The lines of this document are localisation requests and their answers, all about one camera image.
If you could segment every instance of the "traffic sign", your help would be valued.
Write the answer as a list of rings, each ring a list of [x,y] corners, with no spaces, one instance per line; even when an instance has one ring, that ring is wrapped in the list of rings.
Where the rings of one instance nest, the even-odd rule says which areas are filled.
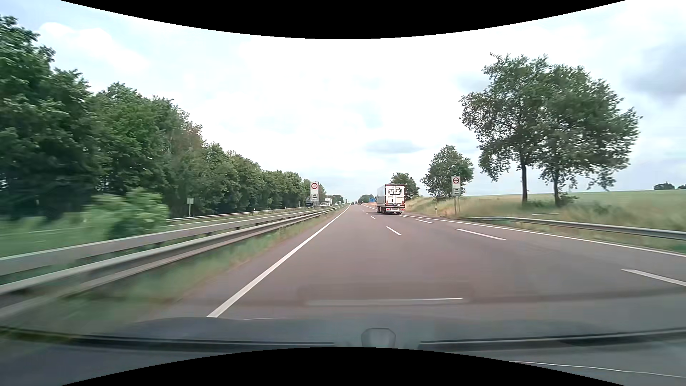
[[[319,204],[319,182],[313,181],[309,184],[309,195],[315,205]]]
[[[461,196],[462,195],[462,189],[460,189],[460,186],[462,185],[462,179],[460,176],[453,176],[452,178],[452,183],[453,183],[453,196]]]

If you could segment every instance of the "field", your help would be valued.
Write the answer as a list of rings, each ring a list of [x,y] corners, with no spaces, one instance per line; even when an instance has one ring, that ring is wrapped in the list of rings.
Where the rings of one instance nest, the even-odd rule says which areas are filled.
[[[575,192],[570,195],[577,196],[579,199],[562,208],[555,207],[552,194],[530,194],[530,204],[526,207],[521,206],[521,195],[518,194],[465,196],[460,198],[458,213],[455,213],[453,208],[453,200],[447,200],[438,204],[437,215],[446,218],[477,216],[546,218],[579,223],[686,231],[686,190]],[[407,210],[415,213],[434,215],[434,207],[435,201],[429,197],[415,198],[407,203]],[[514,223],[502,223],[502,225],[513,226]],[[676,240],[520,223],[517,223],[517,227],[686,252],[686,243]]]

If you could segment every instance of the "truck trailer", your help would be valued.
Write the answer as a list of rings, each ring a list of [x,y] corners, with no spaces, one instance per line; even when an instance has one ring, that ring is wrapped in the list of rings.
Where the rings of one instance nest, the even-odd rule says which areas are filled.
[[[387,183],[377,189],[377,213],[400,214],[405,211],[405,186]]]

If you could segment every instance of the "bush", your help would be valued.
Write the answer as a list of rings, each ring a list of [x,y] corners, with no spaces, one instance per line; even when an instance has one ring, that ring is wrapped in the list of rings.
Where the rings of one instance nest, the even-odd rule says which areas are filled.
[[[169,217],[162,195],[133,189],[125,196],[102,194],[86,209],[86,221],[105,223],[107,239],[125,238],[159,231]]]

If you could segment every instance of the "rear view of truck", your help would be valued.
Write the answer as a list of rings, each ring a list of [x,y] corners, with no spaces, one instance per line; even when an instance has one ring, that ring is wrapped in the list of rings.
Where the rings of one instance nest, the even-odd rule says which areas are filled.
[[[377,213],[400,214],[405,211],[405,186],[387,183],[377,189]]]

